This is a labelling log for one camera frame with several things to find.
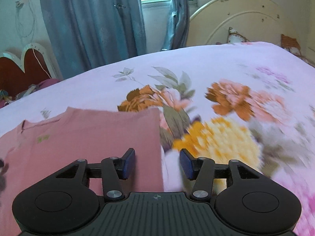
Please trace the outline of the pink long sleeve sweater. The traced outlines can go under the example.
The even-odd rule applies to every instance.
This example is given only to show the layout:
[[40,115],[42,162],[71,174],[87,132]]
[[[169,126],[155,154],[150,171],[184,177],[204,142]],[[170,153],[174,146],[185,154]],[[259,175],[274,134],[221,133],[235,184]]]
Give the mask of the pink long sleeve sweater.
[[12,202],[24,189],[78,159],[99,163],[136,153],[130,189],[163,191],[160,112],[109,112],[68,108],[64,113],[31,123],[23,121],[1,137],[5,164],[1,182],[1,235],[18,235]]

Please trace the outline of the orange patterned pillow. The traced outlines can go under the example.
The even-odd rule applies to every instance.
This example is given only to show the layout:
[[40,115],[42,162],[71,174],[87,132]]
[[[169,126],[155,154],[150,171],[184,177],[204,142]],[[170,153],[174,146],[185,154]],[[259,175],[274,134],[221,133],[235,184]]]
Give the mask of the orange patterned pillow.
[[305,63],[314,67],[314,62],[302,55],[301,47],[297,39],[281,34],[281,47],[288,51],[289,53],[293,54],[294,56],[300,58]]

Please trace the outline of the cream arched headboard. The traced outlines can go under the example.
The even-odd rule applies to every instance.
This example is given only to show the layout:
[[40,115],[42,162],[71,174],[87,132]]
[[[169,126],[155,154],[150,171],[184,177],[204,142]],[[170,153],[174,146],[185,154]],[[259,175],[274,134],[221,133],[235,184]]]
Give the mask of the cream arched headboard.
[[281,35],[302,43],[284,9],[272,0],[212,0],[190,17],[187,46],[227,43],[233,28],[249,41],[281,44]]

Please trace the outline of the floral white bed sheet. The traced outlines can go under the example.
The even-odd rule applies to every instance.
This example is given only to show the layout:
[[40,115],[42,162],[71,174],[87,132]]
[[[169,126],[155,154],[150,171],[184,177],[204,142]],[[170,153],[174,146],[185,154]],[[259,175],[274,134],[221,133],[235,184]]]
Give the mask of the floral white bed sheet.
[[[314,235],[314,68],[264,42],[139,56],[1,109],[1,137],[68,108],[160,112],[163,191],[78,159],[12,202],[18,235]],[[186,178],[181,149],[215,162]]]

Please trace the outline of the patterned cushion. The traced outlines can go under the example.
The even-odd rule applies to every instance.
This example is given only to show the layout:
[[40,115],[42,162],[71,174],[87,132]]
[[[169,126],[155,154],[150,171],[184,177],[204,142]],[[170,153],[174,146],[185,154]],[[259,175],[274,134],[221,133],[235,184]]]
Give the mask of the patterned cushion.
[[227,42],[229,44],[247,43],[247,42],[250,42],[250,40],[247,39],[245,36],[239,34],[234,28],[229,27],[229,33],[228,33],[228,37],[227,37]]

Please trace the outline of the blue tied curtain right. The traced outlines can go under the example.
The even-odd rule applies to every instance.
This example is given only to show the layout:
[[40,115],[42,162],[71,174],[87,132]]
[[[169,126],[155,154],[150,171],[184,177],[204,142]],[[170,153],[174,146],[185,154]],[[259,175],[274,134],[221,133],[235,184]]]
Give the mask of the blue tied curtain right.
[[166,35],[161,50],[175,50],[185,47],[189,25],[188,0],[171,0]]

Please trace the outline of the red heart shaped headboard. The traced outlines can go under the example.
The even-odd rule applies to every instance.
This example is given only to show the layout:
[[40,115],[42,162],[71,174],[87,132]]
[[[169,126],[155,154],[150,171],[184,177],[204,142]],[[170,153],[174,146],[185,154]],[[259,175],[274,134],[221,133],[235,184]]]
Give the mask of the red heart shaped headboard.
[[10,52],[1,53],[1,90],[15,97],[32,84],[57,78],[47,50],[38,43],[27,44],[17,57]]

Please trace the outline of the blue curtain left panel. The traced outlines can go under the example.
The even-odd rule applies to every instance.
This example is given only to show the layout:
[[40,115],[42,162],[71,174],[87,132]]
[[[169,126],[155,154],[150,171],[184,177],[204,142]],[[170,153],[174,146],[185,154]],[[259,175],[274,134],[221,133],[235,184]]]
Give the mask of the blue curtain left panel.
[[146,54],[141,0],[40,0],[64,79]]

